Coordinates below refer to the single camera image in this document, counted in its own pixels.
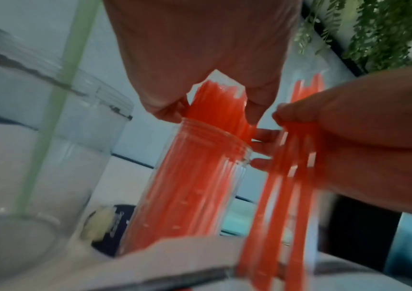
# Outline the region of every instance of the transparent jar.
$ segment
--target transparent jar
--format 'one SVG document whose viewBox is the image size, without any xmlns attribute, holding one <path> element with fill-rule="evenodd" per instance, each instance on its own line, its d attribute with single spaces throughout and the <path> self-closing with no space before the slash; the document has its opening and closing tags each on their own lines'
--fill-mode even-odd
<svg viewBox="0 0 412 291">
<path fill-rule="evenodd" d="M 0 30 L 0 277 L 72 235 L 131 112 L 117 91 Z"/>
<path fill-rule="evenodd" d="M 251 149 L 236 136 L 184 118 L 126 230 L 120 255 L 167 237 L 217 234 Z"/>
</svg>

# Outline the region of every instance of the bundle of orange straws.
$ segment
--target bundle of orange straws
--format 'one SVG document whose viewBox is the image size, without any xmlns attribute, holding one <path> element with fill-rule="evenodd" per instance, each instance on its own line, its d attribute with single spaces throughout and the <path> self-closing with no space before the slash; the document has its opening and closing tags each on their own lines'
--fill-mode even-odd
<svg viewBox="0 0 412 291">
<path fill-rule="evenodd" d="M 291 102 L 323 90 L 321 75 L 309 87 L 295 84 Z M 247 277 L 259 291 L 269 290 L 280 257 L 281 240 L 294 190 L 299 189 L 294 240 L 285 276 L 285 291 L 306 290 L 317 252 L 318 222 L 315 189 L 319 173 L 322 137 L 317 124 L 287 123 L 278 137 L 271 168 L 247 237 L 237 274 Z M 269 201 L 276 201 L 268 207 Z"/>
<path fill-rule="evenodd" d="M 217 234 L 255 133 L 235 86 L 206 81 L 137 205 L 118 253 L 166 237 Z"/>
</svg>

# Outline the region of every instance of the container base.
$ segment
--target container base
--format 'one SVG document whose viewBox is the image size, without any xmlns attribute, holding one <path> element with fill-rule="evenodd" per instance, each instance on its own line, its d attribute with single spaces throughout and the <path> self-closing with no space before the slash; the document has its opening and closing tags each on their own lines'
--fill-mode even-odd
<svg viewBox="0 0 412 291">
<path fill-rule="evenodd" d="M 37 216 L 0 215 L 0 279 L 44 261 L 59 242 L 59 228 Z"/>
</svg>

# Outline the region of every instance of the cylindrical container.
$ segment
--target cylindrical container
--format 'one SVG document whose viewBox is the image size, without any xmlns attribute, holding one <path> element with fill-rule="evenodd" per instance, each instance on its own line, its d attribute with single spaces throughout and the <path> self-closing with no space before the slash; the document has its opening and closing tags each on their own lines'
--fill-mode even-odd
<svg viewBox="0 0 412 291">
<path fill-rule="evenodd" d="M 244 118 L 246 97 L 236 98 L 237 92 L 236 87 L 213 82 L 198 90 L 188 118 L 167 146 L 136 207 L 118 250 L 120 255 L 162 238 L 218 233 L 251 153 L 248 143 L 239 138 L 250 142 L 253 128 Z M 228 109 L 223 105 L 217 108 L 234 112 L 234 120 L 229 120 L 229 114 L 218 112 L 215 118 L 207 114 L 205 108 L 214 97 L 229 105 Z M 195 115 L 200 101 L 202 110 Z"/>
<path fill-rule="evenodd" d="M 71 236 L 131 112 L 117 91 L 0 30 L 0 277 Z"/>
</svg>

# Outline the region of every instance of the hand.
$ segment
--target hand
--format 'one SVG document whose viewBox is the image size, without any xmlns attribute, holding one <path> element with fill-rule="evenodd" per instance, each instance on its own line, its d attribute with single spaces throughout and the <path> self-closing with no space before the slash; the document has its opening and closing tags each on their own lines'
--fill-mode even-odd
<svg viewBox="0 0 412 291">
<path fill-rule="evenodd" d="M 145 109 L 180 122 L 187 93 L 215 69 L 246 87 L 256 124 L 274 102 L 300 0 L 106 0 L 128 78 Z"/>
<path fill-rule="evenodd" d="M 327 132 L 328 188 L 392 210 L 412 213 L 412 68 L 381 72 L 280 105 L 286 121 L 315 121 Z M 260 129 L 253 148 L 271 154 L 274 131 Z M 265 169 L 268 161 L 251 165 Z"/>
</svg>

